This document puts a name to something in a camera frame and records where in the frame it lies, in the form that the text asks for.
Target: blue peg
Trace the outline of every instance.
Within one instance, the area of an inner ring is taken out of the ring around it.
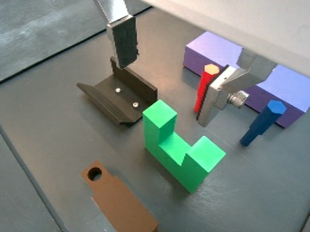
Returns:
[[[266,105],[264,111],[257,116],[254,122],[252,123],[250,129],[240,143],[244,146],[249,146],[249,144],[254,141],[258,135],[262,135],[278,118],[284,115],[286,111],[286,106],[281,101],[272,100]]]

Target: block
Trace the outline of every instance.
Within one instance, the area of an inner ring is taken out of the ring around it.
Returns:
[[[228,64],[238,68],[241,47],[212,33],[204,33],[186,47],[185,66],[198,75],[206,64],[213,63],[222,69]],[[246,93],[249,107],[262,112],[270,100],[282,101],[288,111],[277,124],[288,128],[308,112],[310,107],[310,79],[278,65],[268,80],[252,88]]]
[[[226,153],[202,136],[190,146],[176,133],[177,112],[158,100],[143,111],[143,131],[146,148],[159,163],[194,192]]]
[[[257,136],[266,132],[286,110],[288,108],[281,101],[272,100],[269,102],[264,111],[253,121],[248,133],[240,141],[244,146],[249,146]]]
[[[83,171],[82,176],[94,190],[94,201],[117,231],[157,232],[159,223],[141,204],[118,177],[111,176],[99,161]]]

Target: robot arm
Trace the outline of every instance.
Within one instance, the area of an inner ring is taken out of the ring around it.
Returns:
[[[107,32],[113,44],[117,66],[123,69],[138,57],[137,19],[129,14],[123,0],[94,1],[102,16],[109,21]]]
[[[198,115],[204,127],[229,103],[238,108],[245,104],[249,94],[244,90],[264,82],[277,67],[274,62],[248,49],[241,51],[238,65],[238,69],[225,68],[206,90]]]

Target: gray table surface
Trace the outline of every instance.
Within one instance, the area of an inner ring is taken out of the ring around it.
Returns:
[[[74,232],[113,231],[81,177],[101,160],[162,231],[300,231],[310,209],[309,113],[242,148],[257,112],[228,107],[208,128],[196,121],[200,77],[182,62],[202,30],[157,9],[138,17],[137,28],[141,56],[131,68],[177,110],[180,135],[190,144],[206,135],[226,157],[189,194],[145,148],[142,121],[129,129],[99,111],[75,86],[95,85],[111,74],[110,41],[99,35],[0,86],[0,123],[61,225]]]
[[[0,231],[59,232],[0,127]]]

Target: gray floor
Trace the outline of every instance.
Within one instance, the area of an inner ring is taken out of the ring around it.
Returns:
[[[162,231],[300,231],[310,209],[309,113],[273,126],[249,148],[240,139],[257,113],[228,107],[208,128],[193,112],[200,77],[184,68],[186,44],[202,33],[157,9],[138,17],[141,57],[131,65],[178,111],[177,132],[202,135],[226,157],[189,194],[145,149],[143,128],[117,126],[75,86],[111,74],[106,34],[0,86],[0,123],[69,231],[113,231],[81,172],[101,160],[159,220]]]
[[[0,231],[58,232],[30,179],[7,145],[0,128]]]
[[[126,1],[130,14],[149,5]],[[0,3],[0,82],[106,29],[93,0]]]

